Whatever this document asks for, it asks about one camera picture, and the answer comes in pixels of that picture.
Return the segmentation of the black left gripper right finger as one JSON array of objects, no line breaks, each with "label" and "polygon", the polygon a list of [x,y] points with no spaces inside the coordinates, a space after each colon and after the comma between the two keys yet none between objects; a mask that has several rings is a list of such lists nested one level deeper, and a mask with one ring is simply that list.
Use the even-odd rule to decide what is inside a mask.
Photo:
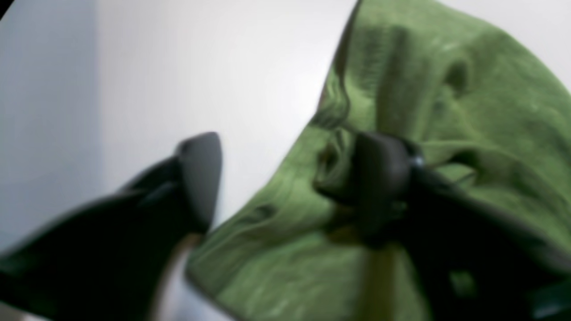
[{"label": "black left gripper right finger", "polygon": [[353,171],[363,241],[404,246],[435,321],[570,319],[570,257],[428,170],[414,144],[360,132]]}]

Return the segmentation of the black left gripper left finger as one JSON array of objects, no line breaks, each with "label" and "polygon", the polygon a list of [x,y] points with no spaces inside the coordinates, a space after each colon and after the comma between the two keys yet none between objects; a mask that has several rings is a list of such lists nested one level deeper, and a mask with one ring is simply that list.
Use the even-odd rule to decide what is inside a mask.
[{"label": "black left gripper left finger", "polygon": [[214,220],[222,145],[206,132],[125,187],[1,255],[1,301],[51,321],[145,321],[173,250]]}]

